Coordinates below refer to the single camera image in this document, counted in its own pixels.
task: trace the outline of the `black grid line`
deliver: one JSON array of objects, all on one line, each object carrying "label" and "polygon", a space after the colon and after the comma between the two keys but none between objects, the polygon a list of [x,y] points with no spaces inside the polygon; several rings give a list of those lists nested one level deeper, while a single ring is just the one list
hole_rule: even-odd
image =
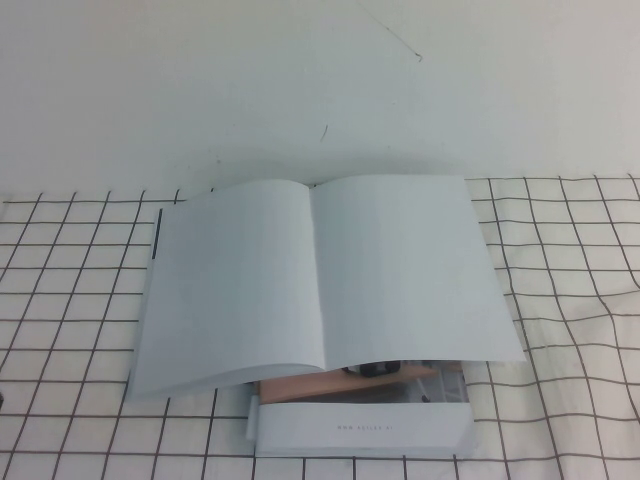
[{"label": "black grid line", "polygon": [[[577,375],[563,375],[563,376],[553,377],[553,378],[543,378],[538,381],[525,382],[525,383],[507,383],[507,382],[494,381],[493,384],[498,387],[520,388],[520,387],[531,387],[533,385],[537,385],[538,383],[553,383],[553,382],[561,382],[564,380],[589,380],[589,381],[596,381],[596,382],[612,383],[615,385],[629,385],[631,387],[640,387],[640,382],[623,382],[621,380],[613,380],[612,378],[594,377],[593,375],[588,375],[586,377],[577,376]],[[485,381],[467,382],[467,387],[472,387],[475,385],[490,385],[490,383]]]},{"label": "black grid line", "polygon": [[[145,194],[145,192],[143,191],[141,196],[140,196],[140,200],[142,200],[144,198],[144,194]],[[131,231],[129,232],[129,241],[131,241],[131,238],[133,237],[133,232],[134,232],[134,229],[135,229],[136,220],[138,219],[138,216],[140,215],[141,207],[142,207],[142,203],[139,203],[138,204],[138,209],[136,211],[136,216],[135,216],[134,222],[132,223]],[[127,251],[128,251],[128,246],[125,246],[124,252],[122,254],[122,258],[120,259],[120,266],[122,266],[122,264],[124,263],[124,260],[125,260],[126,255],[127,255]],[[116,289],[116,285],[118,283],[119,275],[120,275],[120,270],[117,270],[115,279],[113,281],[113,286],[111,287],[111,292],[112,293]],[[109,299],[107,300],[107,305],[106,305],[104,313],[102,315],[102,320],[104,320],[106,318],[106,316],[107,316],[107,313],[109,311],[109,307],[111,305],[112,299],[113,299],[113,296],[110,296]],[[80,388],[78,389],[78,394],[77,394],[75,403],[73,405],[73,410],[71,412],[71,421],[67,425],[67,429],[65,431],[64,437],[62,439],[62,443],[60,445],[60,449],[57,452],[56,464],[55,464],[55,467],[54,467],[54,472],[53,472],[53,477],[52,477],[53,479],[55,479],[56,474],[58,472],[58,466],[60,464],[60,459],[62,457],[62,453],[64,452],[67,439],[69,438],[69,432],[71,431],[71,427],[72,427],[72,424],[73,424],[73,417],[75,416],[76,411],[78,409],[78,404],[80,403],[80,397],[82,396],[82,392],[84,390],[84,385],[85,385],[85,383],[87,381],[87,376],[89,374],[89,369],[91,368],[91,363],[93,362],[93,358],[94,358],[94,355],[95,355],[95,349],[98,346],[98,342],[100,340],[100,334],[102,333],[103,326],[104,326],[104,321],[100,322],[100,324],[99,324],[98,332],[96,333],[96,338],[95,338],[94,343],[93,343],[92,352],[91,352],[91,354],[89,356],[89,361],[87,362],[87,366],[85,368],[85,371],[84,371],[84,374],[83,374],[83,377],[82,377],[82,382],[80,383]],[[128,381],[124,382],[124,383],[125,383],[125,388],[124,388],[124,393],[123,393],[123,399],[120,402],[120,410],[118,412],[119,414],[122,413],[122,405],[124,403],[124,394],[126,394]],[[118,424],[118,419],[116,419],[116,424],[114,426],[113,434],[112,434],[112,437],[111,437],[111,443],[109,444],[109,450],[111,449],[111,444],[113,443],[113,440],[114,440],[114,437],[115,437],[115,434],[116,434],[116,430],[117,430],[117,426],[118,426],[117,424]],[[108,460],[109,460],[109,451],[107,451],[107,454],[105,455],[104,466],[103,466],[103,469],[102,469],[102,478],[104,478],[104,475],[106,473]]]},{"label": "black grid line", "polygon": [[[638,192],[638,186],[636,185],[636,182],[635,182],[635,180],[633,178],[631,178],[631,181],[633,182],[633,186],[634,186],[636,192],[638,193],[638,200],[640,201],[640,192]],[[566,200],[567,195],[566,195],[566,192],[564,190],[564,185],[562,184],[562,179],[560,179],[560,189],[562,190],[562,195]],[[566,205],[567,205],[567,211],[569,213],[569,217],[573,220],[573,214],[571,213],[571,207],[569,206],[569,203],[567,203]],[[611,223],[611,227],[613,228],[613,230],[615,232],[616,238],[619,239],[618,234],[617,234],[617,232],[615,230],[615,227],[614,227],[613,223]],[[587,266],[587,271],[589,273],[589,278],[591,279],[591,283],[593,284],[593,290],[594,290],[594,292],[596,294],[596,297],[598,298],[598,301],[600,302],[602,307],[607,311],[607,314],[608,314],[609,318],[611,319],[611,326],[613,328],[613,338],[614,338],[614,341],[615,341],[615,344],[616,344],[616,347],[617,347],[616,350],[618,352],[618,360],[620,361],[620,369],[622,370],[622,378],[624,379],[624,383],[625,383],[626,390],[627,390],[627,395],[629,396],[629,403],[631,404],[631,408],[633,409],[633,413],[635,414],[636,419],[640,423],[640,415],[638,415],[638,409],[637,409],[637,407],[636,407],[636,405],[635,405],[635,403],[633,401],[633,396],[631,395],[631,390],[629,389],[629,384],[627,382],[627,373],[626,373],[626,369],[624,367],[624,362],[622,361],[622,354],[620,353],[620,344],[618,342],[618,329],[616,328],[616,321],[613,318],[613,315],[611,313],[611,310],[610,310],[609,306],[603,300],[604,295],[602,295],[598,291],[598,286],[596,284],[595,279],[593,278],[593,273],[590,270],[589,259],[587,257],[587,252],[585,251],[584,246],[582,245],[582,242],[580,240],[580,233],[575,228],[575,225],[574,225],[573,228],[574,228],[576,237],[578,238],[578,243],[580,243],[580,249],[582,251],[582,255],[584,256],[584,261],[585,261],[585,265]],[[620,250],[622,251],[624,259],[627,262],[627,265],[629,265],[627,257],[626,257],[626,255],[624,253],[624,247],[622,247],[622,244],[620,244]],[[631,279],[632,279],[633,283],[635,283],[636,286],[637,286],[638,284],[636,283],[636,280],[633,277],[633,274],[630,273],[630,275],[631,275]]]},{"label": "black grid line", "polygon": [[493,384],[493,376],[491,375],[491,366],[489,362],[485,362],[487,365],[487,372],[489,374],[489,385],[491,385],[491,395],[493,396],[493,407],[496,412],[496,422],[498,424],[498,433],[500,434],[500,447],[502,448],[502,456],[504,457],[504,469],[507,474],[507,479],[511,480],[511,472],[509,471],[509,464],[507,463],[507,450],[504,446],[504,435],[502,434],[502,424],[500,423],[500,410],[498,409],[498,397],[496,397],[496,388]]},{"label": "black grid line", "polygon": [[[71,210],[71,208],[72,208],[72,206],[73,206],[73,199],[74,199],[74,198],[75,198],[75,194],[73,195],[73,197],[71,198],[71,201],[69,202],[69,206],[67,207],[67,211],[66,211],[66,213],[65,213],[65,217],[64,217],[64,219],[66,219],[66,218],[67,218],[67,216],[69,215],[69,211]],[[96,222],[96,224],[95,224],[95,229],[94,229],[93,234],[92,234],[92,236],[91,236],[91,242],[93,242],[93,240],[96,238],[96,234],[98,233],[98,229],[100,228],[100,221],[102,220],[102,216],[104,215],[105,208],[106,208],[106,202],[105,202],[104,206],[102,207],[102,210],[100,211],[100,216],[99,216],[99,218],[98,218],[98,221],[97,221],[97,222]],[[58,238],[58,235],[60,235],[60,231],[61,231],[61,230],[62,230],[62,224],[61,224],[61,226],[60,226],[60,229],[58,230],[58,233],[56,234],[56,239]],[[40,384],[42,383],[42,379],[43,379],[44,373],[45,373],[45,371],[46,371],[46,369],[47,369],[47,365],[49,364],[49,360],[50,360],[50,358],[51,358],[51,354],[52,354],[52,352],[53,352],[53,350],[54,350],[54,346],[55,346],[55,344],[56,344],[56,341],[57,341],[57,339],[58,339],[58,336],[60,335],[60,330],[62,329],[62,323],[63,323],[63,321],[64,321],[64,319],[65,319],[65,317],[66,317],[66,315],[67,315],[67,312],[69,311],[69,306],[71,305],[71,301],[72,301],[72,299],[73,299],[73,295],[74,295],[74,293],[75,293],[75,290],[76,290],[76,288],[77,288],[77,286],[78,286],[78,282],[80,281],[80,277],[82,276],[83,267],[84,267],[84,265],[85,265],[85,263],[86,263],[86,261],[87,261],[87,258],[89,257],[90,250],[91,250],[91,243],[90,243],[90,244],[89,244],[89,246],[87,247],[87,250],[86,250],[86,252],[85,252],[84,258],[83,258],[83,260],[82,260],[82,264],[80,265],[80,267],[79,267],[79,269],[78,269],[78,274],[76,275],[75,281],[74,281],[73,286],[72,286],[72,288],[71,288],[71,292],[69,293],[69,298],[68,298],[67,303],[66,303],[66,305],[65,305],[64,312],[62,313],[62,317],[61,317],[60,323],[59,323],[59,325],[58,325],[58,328],[56,329],[56,333],[55,333],[55,335],[54,335],[54,337],[53,337],[53,340],[52,340],[52,342],[51,342],[51,346],[50,346],[50,348],[48,349],[47,358],[46,358],[46,360],[45,360],[45,362],[44,362],[44,365],[42,366],[42,370],[41,370],[41,372],[40,372],[40,377],[38,378],[38,383],[36,384],[36,388],[34,389],[34,393],[33,393],[33,396],[32,396],[32,398],[31,398],[31,403],[29,404],[29,407],[28,407],[28,409],[27,409],[27,413],[26,413],[25,418],[24,418],[24,421],[23,421],[23,423],[22,423],[22,427],[21,427],[20,432],[19,432],[19,434],[18,434],[18,438],[16,439],[16,443],[15,443],[15,446],[14,446],[14,450],[15,450],[15,448],[17,448],[17,446],[18,446],[18,443],[19,443],[20,438],[21,438],[21,436],[22,436],[22,433],[23,433],[23,431],[24,431],[24,426],[26,425],[26,423],[27,423],[27,419],[29,418],[29,415],[30,415],[30,413],[31,413],[31,409],[32,409],[32,407],[33,407],[33,404],[34,404],[34,402],[35,402],[36,396],[37,396],[37,394],[38,394],[38,390],[39,390]],[[49,260],[49,257],[51,256],[51,251],[49,252],[49,256],[47,257],[47,260],[45,261],[45,266],[46,266],[47,261]],[[41,273],[41,274],[40,274],[40,276],[38,277],[38,280],[36,280],[36,284],[35,284],[35,285],[34,285],[34,287],[33,287],[33,291],[34,291],[34,292],[35,292],[35,291],[36,291],[36,289],[38,288],[38,283],[39,283],[39,281],[40,281],[40,279],[41,279],[41,278],[42,278],[42,273]],[[28,305],[27,305],[27,308],[25,308],[25,315],[26,315],[26,313],[27,313],[27,310],[28,310]],[[73,421],[73,419],[72,419],[72,418],[70,418],[70,419],[69,419],[69,427],[71,427],[71,423],[72,423],[72,421]],[[9,457],[9,462],[7,463],[7,468],[6,468],[6,470],[5,470],[5,474],[4,474],[4,475],[5,475],[5,477],[6,477],[6,476],[8,475],[8,473],[9,473],[9,466],[10,466],[10,463],[11,463],[11,459],[12,459],[12,458],[13,458],[13,455],[11,455],[11,456]]]},{"label": "black grid line", "polygon": [[[491,184],[491,179],[487,180],[489,183],[489,193],[491,194],[491,197],[493,198],[493,185]],[[498,209],[496,207],[496,204],[493,203],[493,214],[495,215],[496,220],[498,220]],[[500,241],[502,242],[503,240],[503,236],[502,236],[502,229],[500,227],[500,224],[498,223],[498,236],[500,238]],[[504,247],[501,249],[502,250],[502,259],[504,261],[505,267],[507,269],[507,276],[509,277],[509,288],[511,289],[511,291],[513,291],[513,277],[511,276],[511,272],[509,270],[509,261],[507,260],[507,253],[505,252]],[[516,306],[516,311],[518,314],[518,318],[522,319],[522,311],[520,309],[520,304],[518,303],[518,299],[517,297],[513,297],[515,306]],[[531,344],[529,342],[529,336],[527,335],[527,330],[524,326],[524,323],[521,322],[521,326],[522,326],[522,334],[524,337],[524,341],[525,341],[525,345],[527,349],[531,349]],[[534,385],[537,386],[538,388],[538,395],[540,396],[540,403],[542,404],[542,410],[544,412],[544,416],[547,422],[547,428],[549,429],[549,437],[551,438],[551,445],[553,447],[553,453],[555,455],[555,459],[556,459],[556,463],[558,466],[558,473],[560,474],[560,478],[563,479],[564,478],[564,473],[562,470],[562,464],[560,463],[560,457],[558,456],[558,448],[556,446],[556,440],[555,437],[553,435],[553,428],[551,427],[551,420],[549,419],[549,413],[548,413],[548,409],[547,409],[547,405],[544,399],[544,395],[542,394],[542,386],[540,385],[540,377],[538,375],[538,369],[536,368],[536,364],[535,361],[533,359],[533,355],[531,355],[529,353],[529,361],[531,363],[531,369],[533,371],[533,376],[535,378],[535,382]],[[492,394],[493,394],[493,400],[495,402],[495,408],[496,408],[496,415],[498,412],[498,405],[497,405],[497,398],[496,398],[496,393],[495,393],[495,385],[497,385],[497,383],[495,383],[493,381],[493,379],[490,379],[490,385],[491,385],[491,389],[492,389]]]},{"label": "black grid line", "polygon": [[[22,239],[24,238],[24,234],[27,231],[27,228],[29,228],[29,225],[31,224],[31,219],[33,218],[33,214],[36,212],[36,208],[38,208],[38,204],[40,202],[40,199],[42,198],[42,193],[40,195],[38,195],[38,199],[33,203],[33,208],[31,209],[31,213],[29,214],[29,218],[27,219],[27,221],[24,223],[24,227],[22,228],[22,231],[20,232],[20,237],[18,237],[18,243],[13,247],[13,251],[11,252],[11,255],[9,256],[9,259],[7,260],[7,267],[9,265],[11,265],[11,261],[13,260],[13,257],[16,255],[16,250],[18,249],[18,245],[20,245],[20,242],[22,241]],[[2,273],[0,274],[0,284],[2,283],[2,280],[4,279],[4,276],[6,274],[6,269],[3,269]]]},{"label": "black grid line", "polygon": [[[527,182],[527,179],[524,179],[524,186],[527,190],[527,196],[530,196],[530,192],[529,192],[529,183]],[[549,260],[547,258],[547,252],[545,249],[545,246],[542,242],[542,236],[540,235],[540,229],[538,228],[538,224],[536,223],[536,216],[535,216],[535,212],[533,209],[533,203],[531,201],[529,201],[529,208],[531,210],[531,218],[533,219],[533,225],[536,231],[536,235],[538,236],[538,240],[540,242],[540,247],[542,248],[542,257],[544,258],[544,263],[545,266],[548,268],[549,267]],[[555,280],[553,278],[553,275],[551,274],[551,271],[548,271],[549,274],[549,280],[551,282],[551,288],[553,290],[553,296],[556,300],[556,305],[558,306],[558,312],[560,313],[560,316],[562,317],[563,320],[566,320],[565,315],[564,315],[564,310],[562,308],[562,304],[560,303],[559,297],[560,295],[558,295],[558,291],[556,289],[556,283]],[[600,455],[602,456],[602,464],[604,466],[604,473],[607,477],[607,479],[609,478],[609,471],[607,469],[607,462],[604,460],[604,449],[602,448],[602,439],[600,438],[600,426],[598,424],[598,419],[595,417],[596,415],[596,405],[595,405],[595,401],[593,399],[593,392],[591,389],[591,382],[590,380],[587,378],[587,367],[585,367],[584,365],[584,358],[582,356],[582,351],[580,350],[580,347],[578,347],[578,344],[576,342],[576,339],[573,335],[573,332],[571,331],[571,328],[569,327],[569,324],[566,323],[566,321],[564,322],[564,326],[566,327],[567,333],[569,334],[569,337],[571,338],[571,342],[573,343],[573,345],[575,346],[576,349],[576,353],[578,354],[578,359],[580,360],[580,366],[582,368],[582,373],[584,373],[584,377],[586,379],[587,382],[587,390],[589,391],[589,400],[591,401],[591,409],[593,410],[593,420],[594,420],[594,424],[596,427],[596,436],[598,437],[598,447],[600,449]]]},{"label": "black grid line", "polygon": [[[40,270],[40,273],[38,275],[38,278],[36,279],[36,283],[33,287],[33,291],[31,293],[31,295],[29,296],[29,299],[27,300],[27,304],[24,307],[23,313],[22,313],[22,317],[21,319],[24,320],[24,318],[27,316],[27,312],[29,311],[29,308],[31,307],[31,301],[33,300],[33,297],[35,295],[35,291],[38,288],[38,284],[40,283],[40,280],[42,279],[42,275],[44,274],[44,267],[47,265],[47,262],[49,261],[49,259],[51,258],[51,253],[53,252],[53,249],[55,248],[56,245],[56,241],[58,239],[58,237],[60,236],[60,232],[62,231],[62,228],[64,227],[64,223],[65,220],[67,219],[67,217],[69,216],[69,211],[71,210],[71,206],[73,205],[73,199],[75,198],[76,194],[74,193],[73,196],[71,197],[71,201],[69,202],[67,209],[65,211],[64,214],[64,218],[62,219],[62,222],[60,222],[60,226],[58,227],[58,231],[56,232],[56,236],[53,240],[53,243],[51,244],[51,246],[49,247],[49,252],[47,253],[47,258],[44,261],[43,264],[43,268]],[[71,297],[73,295],[69,295],[69,301],[67,302],[67,308],[69,303],[71,302]],[[20,332],[20,328],[22,327],[22,322],[18,322],[18,326],[13,334],[13,337],[11,338],[11,342],[9,344],[9,348],[7,349],[7,354],[5,355],[4,359],[2,360],[2,363],[0,364],[0,371],[4,368],[5,366],[5,362],[7,361],[7,359],[9,358],[9,356],[11,355],[11,348],[13,347],[13,344],[15,343],[16,338],[18,337],[18,333]],[[51,351],[49,351],[48,355],[47,355],[47,359],[45,360],[45,363],[42,367],[42,370],[40,372],[40,376],[38,378],[38,380],[42,380],[42,377],[44,375],[44,371],[47,368],[47,364],[49,361],[49,358],[51,358]],[[18,436],[16,437],[16,440],[14,442],[13,445],[13,450],[16,450],[18,448],[18,444],[20,443],[20,439],[22,438],[22,433],[24,432],[24,427],[27,424],[27,420],[29,418],[29,413],[31,412],[31,408],[33,407],[33,404],[35,403],[36,400],[36,396],[38,394],[38,389],[40,386],[40,382],[36,383],[36,388],[34,389],[33,395],[31,397],[31,401],[29,402],[29,406],[27,407],[27,414],[25,415],[23,421],[22,421],[22,425],[20,426],[20,431],[18,432]],[[9,454],[9,459],[7,460],[7,465],[5,467],[5,471],[4,474],[2,476],[3,480],[7,478],[7,475],[9,474],[9,469],[11,468],[11,461],[13,460],[13,453]]]},{"label": "black grid line", "polygon": [[[216,403],[218,400],[218,389],[215,390],[214,394],[213,394],[213,406],[211,407],[211,418],[209,419],[209,431],[207,433],[207,442],[204,448],[204,453],[205,453],[205,457],[204,460],[202,461],[202,475],[200,476],[200,478],[202,480],[204,480],[204,476],[205,473],[207,471],[207,457],[206,455],[209,454],[209,445],[211,444],[211,432],[213,431],[213,419],[214,419],[214,415],[216,413]],[[255,458],[256,458],[256,454],[255,454],[255,450],[253,452],[253,459],[255,462]]]},{"label": "black grid line", "polygon": [[456,480],[460,480],[460,472],[458,472],[458,458],[453,456],[453,468],[456,472]]},{"label": "black grid line", "polygon": [[[8,454],[12,450],[0,450],[0,454]],[[57,450],[16,450],[17,454],[29,454],[29,455],[56,455],[58,453]],[[78,450],[78,451],[65,451],[65,455],[104,455],[104,451],[88,451],[88,450]],[[154,457],[154,452],[111,452],[111,456],[113,457]],[[232,453],[208,453],[207,455],[202,455],[199,453],[159,453],[159,457],[192,457],[192,458],[246,458],[246,459],[254,459],[253,455],[242,455],[242,454],[232,454]],[[593,458],[597,460],[601,460],[604,458],[605,460],[611,461],[630,461],[637,462],[640,461],[640,456],[634,457],[616,457],[613,455],[605,455],[604,457],[600,455],[593,455],[589,453],[580,453],[580,452],[565,452],[559,453],[558,456],[562,457],[576,457],[576,458]],[[291,458],[291,457],[270,457],[270,458]],[[377,461],[389,461],[394,460],[401,462],[402,458],[400,457],[340,457],[340,456],[327,456],[322,457],[327,460],[377,460]],[[521,458],[512,458],[508,459],[509,463],[520,463],[520,462],[531,462],[531,461],[549,461],[554,460],[555,455],[546,456],[546,457],[521,457]],[[448,462],[454,463],[453,458],[412,458],[407,457],[408,462]],[[503,458],[461,458],[457,457],[455,460],[458,463],[504,463]]]},{"label": "black grid line", "polygon": [[[178,195],[180,194],[180,189],[176,190],[176,194],[173,197],[173,204],[178,203]],[[162,437],[164,435],[164,427],[167,424],[167,418],[169,413],[169,405],[171,403],[171,399],[167,398],[167,404],[164,407],[164,414],[162,415],[162,425],[160,427],[160,436],[158,437],[158,446],[156,447],[156,456],[153,458],[153,468],[151,469],[151,480],[153,480],[156,476],[156,466],[158,465],[158,454],[160,453],[160,446],[162,445]]]}]

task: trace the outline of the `grid pattern cloth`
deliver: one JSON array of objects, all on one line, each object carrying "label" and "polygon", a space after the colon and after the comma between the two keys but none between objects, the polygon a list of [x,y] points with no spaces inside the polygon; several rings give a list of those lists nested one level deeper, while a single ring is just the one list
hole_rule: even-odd
[{"label": "grid pattern cloth", "polygon": [[527,363],[467,364],[468,458],[256,459],[246,386],[125,404],[155,213],[194,192],[8,196],[3,479],[555,479],[640,472],[640,192],[626,178],[468,187]]}]

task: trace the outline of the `white wall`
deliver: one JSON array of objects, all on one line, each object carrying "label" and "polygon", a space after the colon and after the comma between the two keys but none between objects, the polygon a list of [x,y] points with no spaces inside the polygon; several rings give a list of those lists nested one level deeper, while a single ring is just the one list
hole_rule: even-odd
[{"label": "white wall", "polygon": [[630,171],[639,25],[635,0],[2,0],[0,190]]}]

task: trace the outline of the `white grid fabric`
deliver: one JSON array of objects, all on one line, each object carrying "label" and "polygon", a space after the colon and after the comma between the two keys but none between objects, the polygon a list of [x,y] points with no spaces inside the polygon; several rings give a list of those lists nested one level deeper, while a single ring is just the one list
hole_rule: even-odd
[{"label": "white grid fabric", "polygon": [[10,196],[0,212],[3,479],[637,478],[636,180],[469,180],[529,362],[465,365],[469,458],[255,459],[245,386],[124,404],[155,212],[191,196]]}]

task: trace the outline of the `blank page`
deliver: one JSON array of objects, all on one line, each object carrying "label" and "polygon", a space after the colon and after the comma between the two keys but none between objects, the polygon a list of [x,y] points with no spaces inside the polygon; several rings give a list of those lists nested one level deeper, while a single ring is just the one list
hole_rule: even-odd
[{"label": "blank page", "polygon": [[328,368],[524,359],[462,178],[351,177],[311,192]]},{"label": "blank page", "polygon": [[151,264],[132,396],[323,366],[304,185],[253,182],[163,209]]}]

